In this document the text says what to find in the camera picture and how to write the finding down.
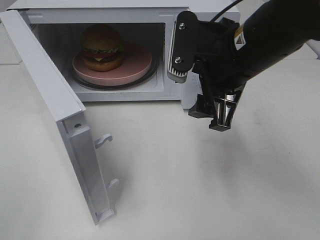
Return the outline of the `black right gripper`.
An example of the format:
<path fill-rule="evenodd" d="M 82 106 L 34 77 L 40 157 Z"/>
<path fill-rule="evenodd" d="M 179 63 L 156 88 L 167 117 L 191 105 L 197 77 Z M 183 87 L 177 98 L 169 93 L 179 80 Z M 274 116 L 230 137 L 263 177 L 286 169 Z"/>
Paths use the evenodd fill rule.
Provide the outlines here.
<path fill-rule="evenodd" d="M 236 56 L 234 43 L 239 26 L 238 22 L 229 18 L 219 22 L 192 19 L 192 30 L 196 34 L 193 60 L 199 61 L 192 71 L 199 76 L 202 93 L 197 95 L 188 115 L 197 119 L 213 118 L 209 128 L 215 131 L 231 128 L 242 95 L 238 90 L 243 84 L 236 80 L 240 60 Z M 213 98 L 212 93 L 219 95 Z"/>

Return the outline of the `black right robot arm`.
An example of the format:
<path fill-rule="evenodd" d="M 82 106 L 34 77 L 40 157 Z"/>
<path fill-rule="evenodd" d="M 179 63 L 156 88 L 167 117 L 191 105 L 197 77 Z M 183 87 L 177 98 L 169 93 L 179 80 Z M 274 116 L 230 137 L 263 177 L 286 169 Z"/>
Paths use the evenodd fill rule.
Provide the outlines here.
<path fill-rule="evenodd" d="M 222 19 L 197 24 L 193 72 L 202 88 L 191 117 L 210 118 L 209 128 L 229 130 L 246 83 L 320 38 L 317 0 L 270 0 L 243 24 Z"/>

